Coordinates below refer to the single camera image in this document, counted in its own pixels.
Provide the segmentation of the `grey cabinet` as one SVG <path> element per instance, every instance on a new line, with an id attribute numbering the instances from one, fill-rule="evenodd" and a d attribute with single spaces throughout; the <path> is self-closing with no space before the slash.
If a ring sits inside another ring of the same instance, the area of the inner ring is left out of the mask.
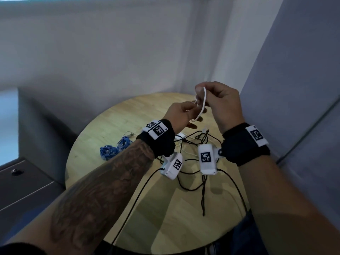
<path id="1" fill-rule="evenodd" d="M 18 233 L 65 187 L 25 159 L 0 166 L 0 245 Z"/>

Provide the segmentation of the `person's left hand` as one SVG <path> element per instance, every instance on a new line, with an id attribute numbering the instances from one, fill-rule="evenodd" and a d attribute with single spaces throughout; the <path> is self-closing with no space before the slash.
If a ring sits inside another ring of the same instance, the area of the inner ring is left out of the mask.
<path id="1" fill-rule="evenodd" d="M 165 113 L 163 119 L 168 120 L 173 128 L 175 134 L 180 133 L 186 127 L 190 129 L 197 129 L 197 125 L 193 124 L 191 120 L 197 119 L 202 122 L 202 117 L 198 115 L 184 115 L 184 102 L 173 103 L 168 111 Z"/>

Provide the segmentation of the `black right wristband with marker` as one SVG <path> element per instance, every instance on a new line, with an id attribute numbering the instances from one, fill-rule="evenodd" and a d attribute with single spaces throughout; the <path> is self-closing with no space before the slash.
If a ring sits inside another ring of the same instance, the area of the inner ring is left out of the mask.
<path id="1" fill-rule="evenodd" d="M 241 123 L 223 133 L 221 154 L 238 167 L 262 155 L 270 156 L 268 141 L 259 129 L 248 123 Z"/>

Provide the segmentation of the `person's right hand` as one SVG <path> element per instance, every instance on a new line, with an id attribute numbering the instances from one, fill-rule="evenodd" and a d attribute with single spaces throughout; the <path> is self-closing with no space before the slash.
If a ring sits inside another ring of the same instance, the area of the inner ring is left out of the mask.
<path id="1" fill-rule="evenodd" d="M 202 82 L 198 85 L 206 87 L 205 106 L 211 108 L 221 134 L 245 123 L 238 90 L 217 81 Z"/>

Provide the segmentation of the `person's dark trousers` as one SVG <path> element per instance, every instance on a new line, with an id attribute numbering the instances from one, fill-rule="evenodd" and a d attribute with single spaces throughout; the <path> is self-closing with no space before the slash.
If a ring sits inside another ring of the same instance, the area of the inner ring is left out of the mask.
<path id="1" fill-rule="evenodd" d="M 207 255 L 269 255 L 252 211 L 233 229 L 206 247 Z"/>

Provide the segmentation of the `person's black sleeve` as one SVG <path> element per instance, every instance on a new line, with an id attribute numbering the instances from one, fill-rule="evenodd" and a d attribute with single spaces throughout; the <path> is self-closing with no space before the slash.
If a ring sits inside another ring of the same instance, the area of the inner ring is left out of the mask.
<path id="1" fill-rule="evenodd" d="M 19 242 L 0 246 L 0 255 L 46 255 L 46 253 L 33 244 Z"/>

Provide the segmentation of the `black left wristband with markers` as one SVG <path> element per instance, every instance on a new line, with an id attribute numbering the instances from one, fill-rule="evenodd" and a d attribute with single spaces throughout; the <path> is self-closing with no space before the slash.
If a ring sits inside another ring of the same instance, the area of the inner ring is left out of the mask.
<path id="1" fill-rule="evenodd" d="M 167 119 L 153 120 L 146 124 L 136 139 L 144 141 L 153 151 L 155 158 L 169 157 L 175 150 L 175 132 Z"/>

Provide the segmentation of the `person's left forearm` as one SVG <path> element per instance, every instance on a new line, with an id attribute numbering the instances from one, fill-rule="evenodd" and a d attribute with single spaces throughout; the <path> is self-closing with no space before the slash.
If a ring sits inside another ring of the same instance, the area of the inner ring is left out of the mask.
<path id="1" fill-rule="evenodd" d="M 46 255 L 91 255 L 117 222 L 154 159 L 144 141 L 134 141 L 73 184 L 6 244 L 33 244 Z"/>

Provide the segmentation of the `person's right forearm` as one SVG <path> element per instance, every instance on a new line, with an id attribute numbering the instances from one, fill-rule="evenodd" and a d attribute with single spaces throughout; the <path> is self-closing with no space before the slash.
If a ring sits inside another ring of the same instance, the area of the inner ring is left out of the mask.
<path id="1" fill-rule="evenodd" d="M 241 165 L 239 172 L 269 255 L 340 255 L 340 232 L 270 156 Z"/>

